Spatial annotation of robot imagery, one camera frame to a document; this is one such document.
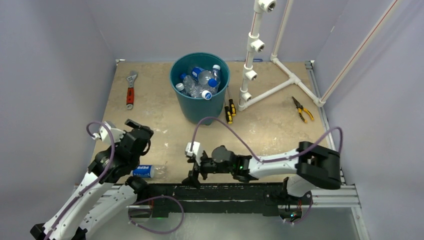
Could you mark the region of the clear bottle light-blue cap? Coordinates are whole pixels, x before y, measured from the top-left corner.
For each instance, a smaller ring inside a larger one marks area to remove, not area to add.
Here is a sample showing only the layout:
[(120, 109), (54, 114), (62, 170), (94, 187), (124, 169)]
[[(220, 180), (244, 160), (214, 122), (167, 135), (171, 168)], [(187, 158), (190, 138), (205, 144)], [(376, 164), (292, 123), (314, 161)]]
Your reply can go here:
[(183, 83), (177, 83), (175, 85), (175, 88), (178, 92), (180, 92), (182, 95), (187, 96), (187, 97), (191, 97), (191, 95), (187, 92), (187, 90), (185, 89), (185, 86)]

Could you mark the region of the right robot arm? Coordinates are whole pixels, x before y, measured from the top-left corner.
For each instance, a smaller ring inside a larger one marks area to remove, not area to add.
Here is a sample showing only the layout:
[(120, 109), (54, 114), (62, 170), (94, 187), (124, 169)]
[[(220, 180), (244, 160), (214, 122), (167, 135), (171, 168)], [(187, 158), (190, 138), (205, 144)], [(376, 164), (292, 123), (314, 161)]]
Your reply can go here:
[(309, 141), (301, 141), (291, 151), (268, 156), (235, 154), (224, 145), (208, 156), (201, 144), (194, 141), (187, 143), (185, 155), (193, 168), (182, 183), (194, 188), (200, 188), (199, 176), (206, 180), (209, 174), (231, 174), (242, 183), (288, 175), (280, 196), (292, 204), (314, 188), (338, 190), (342, 186), (340, 153)]

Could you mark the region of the clear bottle white cap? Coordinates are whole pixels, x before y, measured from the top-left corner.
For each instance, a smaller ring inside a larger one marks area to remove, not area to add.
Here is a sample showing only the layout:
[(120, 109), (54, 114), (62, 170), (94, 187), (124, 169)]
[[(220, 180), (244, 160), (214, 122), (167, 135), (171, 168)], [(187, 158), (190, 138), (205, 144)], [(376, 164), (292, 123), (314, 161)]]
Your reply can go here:
[(204, 100), (210, 100), (213, 96), (209, 90), (203, 88), (201, 85), (194, 85), (191, 91), (189, 91), (189, 94), (193, 98), (200, 98)]

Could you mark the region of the clear bottle blue-orange label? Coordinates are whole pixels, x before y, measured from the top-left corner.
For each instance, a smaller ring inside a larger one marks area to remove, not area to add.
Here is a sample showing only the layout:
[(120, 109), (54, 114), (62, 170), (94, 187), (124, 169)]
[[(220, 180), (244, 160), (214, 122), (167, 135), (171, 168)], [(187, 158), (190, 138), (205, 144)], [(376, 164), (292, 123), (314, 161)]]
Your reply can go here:
[(212, 72), (211, 73), (213, 75), (213, 78), (216, 81), (215, 87), (218, 88), (220, 83), (221, 83), (221, 67), (218, 64), (214, 64), (212, 66)]

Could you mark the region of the teal plastic bin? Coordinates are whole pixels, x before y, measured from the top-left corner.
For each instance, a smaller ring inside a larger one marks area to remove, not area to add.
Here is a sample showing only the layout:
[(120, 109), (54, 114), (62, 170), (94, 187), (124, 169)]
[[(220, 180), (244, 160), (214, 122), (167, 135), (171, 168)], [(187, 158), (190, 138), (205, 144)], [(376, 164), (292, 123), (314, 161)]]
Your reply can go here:
[(223, 59), (206, 52), (187, 54), (173, 64), (169, 79), (189, 122), (219, 117), (230, 81), (230, 70)]

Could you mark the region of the Pepsi bottle blue cap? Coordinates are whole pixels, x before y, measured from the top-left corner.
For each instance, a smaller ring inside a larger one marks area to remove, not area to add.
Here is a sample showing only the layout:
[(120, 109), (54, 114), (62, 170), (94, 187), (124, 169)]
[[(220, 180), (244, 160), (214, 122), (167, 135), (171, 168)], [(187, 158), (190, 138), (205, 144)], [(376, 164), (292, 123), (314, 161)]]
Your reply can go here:
[(187, 75), (186, 73), (182, 73), (180, 75), (180, 78), (182, 80), (182, 84), (187, 92), (191, 91), (191, 89), (194, 86), (194, 80), (190, 75)]

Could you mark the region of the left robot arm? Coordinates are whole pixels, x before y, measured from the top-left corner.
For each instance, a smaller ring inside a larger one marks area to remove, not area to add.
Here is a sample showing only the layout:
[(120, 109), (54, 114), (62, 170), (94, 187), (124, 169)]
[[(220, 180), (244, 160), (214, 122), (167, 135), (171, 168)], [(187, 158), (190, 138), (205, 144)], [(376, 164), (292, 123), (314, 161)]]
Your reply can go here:
[(131, 130), (122, 130), (111, 122), (98, 122), (96, 133), (90, 137), (109, 145), (95, 155), (87, 168), (83, 180), (61, 209), (47, 222), (35, 224), (30, 234), (36, 240), (86, 240), (96, 218), (87, 216), (99, 198), (117, 181), (134, 170), (140, 157), (146, 155), (151, 146), (154, 131), (131, 119), (124, 123)]

